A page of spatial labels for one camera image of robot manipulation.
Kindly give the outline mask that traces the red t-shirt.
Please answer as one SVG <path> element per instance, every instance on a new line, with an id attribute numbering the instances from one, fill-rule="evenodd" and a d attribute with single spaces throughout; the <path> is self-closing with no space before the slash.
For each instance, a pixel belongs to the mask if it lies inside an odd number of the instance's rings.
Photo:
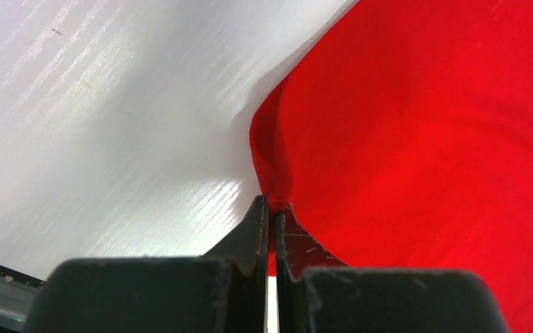
<path id="1" fill-rule="evenodd" d="M 352 266 L 462 268 L 533 332 L 533 1 L 359 1 L 270 93 L 274 212 Z"/>

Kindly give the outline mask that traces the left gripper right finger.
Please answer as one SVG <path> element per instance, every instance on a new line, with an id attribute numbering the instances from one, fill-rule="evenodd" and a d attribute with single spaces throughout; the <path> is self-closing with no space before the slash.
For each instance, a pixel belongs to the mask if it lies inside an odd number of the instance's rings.
<path id="1" fill-rule="evenodd" d="M 290 207 L 275 218 L 281 332 L 506 332 L 487 286 L 468 271 L 351 268 Z"/>

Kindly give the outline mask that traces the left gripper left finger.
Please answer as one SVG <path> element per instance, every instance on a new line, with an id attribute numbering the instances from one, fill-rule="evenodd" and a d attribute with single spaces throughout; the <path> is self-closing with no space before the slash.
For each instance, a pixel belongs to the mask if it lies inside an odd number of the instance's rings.
<path id="1" fill-rule="evenodd" d="M 256 197 L 198 257 L 80 258 L 59 265 L 25 332 L 264 332 L 269 206 Z"/>

